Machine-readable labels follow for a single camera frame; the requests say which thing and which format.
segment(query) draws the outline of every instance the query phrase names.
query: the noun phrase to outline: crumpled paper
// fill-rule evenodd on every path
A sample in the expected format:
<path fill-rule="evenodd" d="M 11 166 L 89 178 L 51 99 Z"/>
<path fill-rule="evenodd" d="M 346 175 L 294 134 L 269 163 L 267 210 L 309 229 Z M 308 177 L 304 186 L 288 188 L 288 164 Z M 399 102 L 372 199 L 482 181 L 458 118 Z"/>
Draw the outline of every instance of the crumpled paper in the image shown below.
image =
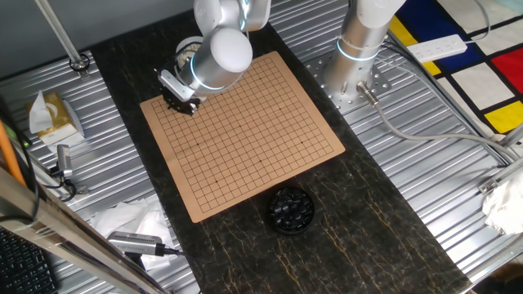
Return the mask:
<path fill-rule="evenodd" d="M 523 232 L 523 168 L 513 177 L 494 189 L 483 202 L 483 213 L 487 215 L 485 223 L 502 234 Z"/>
<path fill-rule="evenodd" d="M 174 247 L 167 223 L 163 217 L 158 198 L 147 198 L 134 203 L 119 203 L 114 208 L 97 212 L 91 219 L 91 226 L 104 237 L 113 231 L 158 236 L 168 247 Z M 142 255 L 145 270 L 169 265 L 168 256 Z"/>
<path fill-rule="evenodd" d="M 50 127 L 52 127 L 51 112 L 47 109 L 42 91 L 39 91 L 33 107 L 29 111 L 29 130 L 35 134 Z"/>

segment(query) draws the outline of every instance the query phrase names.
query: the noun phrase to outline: power strip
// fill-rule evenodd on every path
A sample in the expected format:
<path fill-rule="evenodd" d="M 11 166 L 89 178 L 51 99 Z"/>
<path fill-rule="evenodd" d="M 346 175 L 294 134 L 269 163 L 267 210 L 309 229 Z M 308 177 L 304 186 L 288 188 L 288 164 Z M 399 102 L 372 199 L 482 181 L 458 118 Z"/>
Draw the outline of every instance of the power strip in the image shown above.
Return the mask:
<path fill-rule="evenodd" d="M 407 48 L 419 62 L 425 63 L 464 53 L 467 50 L 467 44 L 457 34 L 454 34 L 410 45 Z"/>

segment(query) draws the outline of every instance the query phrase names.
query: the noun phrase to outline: marble surface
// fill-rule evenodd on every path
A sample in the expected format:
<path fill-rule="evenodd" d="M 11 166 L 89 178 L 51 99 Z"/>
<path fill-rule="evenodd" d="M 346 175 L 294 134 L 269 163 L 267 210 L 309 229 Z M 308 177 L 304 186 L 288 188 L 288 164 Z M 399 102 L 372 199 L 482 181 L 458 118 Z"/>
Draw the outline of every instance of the marble surface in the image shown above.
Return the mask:
<path fill-rule="evenodd" d="M 91 48 L 185 252 L 203 263 L 205 293 L 455 293 L 469 282 L 268 25 L 254 55 L 278 51 L 346 152 L 198 224 L 191 222 L 140 110 L 160 95 L 154 68 L 199 31 L 192 11 Z M 286 237 L 266 225 L 268 198 L 296 186 L 315 201 L 314 224 Z"/>

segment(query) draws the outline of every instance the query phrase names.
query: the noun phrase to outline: red square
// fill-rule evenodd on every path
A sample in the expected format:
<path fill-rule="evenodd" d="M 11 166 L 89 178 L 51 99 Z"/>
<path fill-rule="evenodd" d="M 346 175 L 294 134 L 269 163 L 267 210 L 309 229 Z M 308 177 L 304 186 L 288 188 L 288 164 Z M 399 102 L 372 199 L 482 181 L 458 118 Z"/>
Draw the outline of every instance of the red square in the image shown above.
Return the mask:
<path fill-rule="evenodd" d="M 523 48 L 493 58 L 492 63 L 523 93 Z"/>

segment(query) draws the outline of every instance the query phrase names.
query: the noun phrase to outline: keyboard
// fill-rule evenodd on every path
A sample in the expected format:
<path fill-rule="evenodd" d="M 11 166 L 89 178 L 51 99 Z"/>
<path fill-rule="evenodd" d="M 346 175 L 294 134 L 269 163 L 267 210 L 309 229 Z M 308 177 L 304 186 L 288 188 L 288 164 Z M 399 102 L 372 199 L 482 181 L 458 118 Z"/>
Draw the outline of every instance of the keyboard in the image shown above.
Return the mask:
<path fill-rule="evenodd" d="M 0 226 L 0 293 L 57 292 L 55 273 L 42 249 Z"/>

